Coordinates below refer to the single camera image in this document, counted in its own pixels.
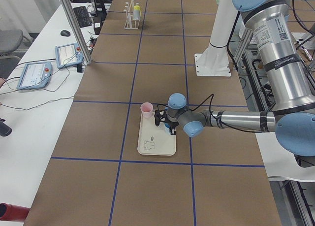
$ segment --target chair seat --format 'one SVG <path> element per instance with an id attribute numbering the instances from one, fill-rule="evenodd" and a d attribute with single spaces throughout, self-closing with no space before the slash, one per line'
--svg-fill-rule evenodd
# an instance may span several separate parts
<path id="1" fill-rule="evenodd" d="M 17 50 L 22 39 L 22 30 L 0 31 L 0 54 L 7 54 Z"/>

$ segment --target office chair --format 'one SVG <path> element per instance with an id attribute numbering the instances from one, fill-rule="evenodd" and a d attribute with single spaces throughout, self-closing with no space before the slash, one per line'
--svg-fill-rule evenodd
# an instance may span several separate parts
<path id="1" fill-rule="evenodd" d="M 17 59 L 20 61 L 21 58 L 11 55 L 11 53 L 19 48 L 22 39 L 22 30 L 0 30 L 0 59 Z"/>

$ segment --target computer mouse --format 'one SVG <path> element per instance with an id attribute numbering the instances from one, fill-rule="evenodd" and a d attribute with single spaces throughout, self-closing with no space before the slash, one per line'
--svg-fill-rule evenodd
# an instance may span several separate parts
<path id="1" fill-rule="evenodd" d="M 67 30 L 62 30 L 62 31 L 60 32 L 60 35 L 62 35 L 62 36 L 70 36 L 71 33 L 70 33 L 69 31 L 67 31 Z"/>

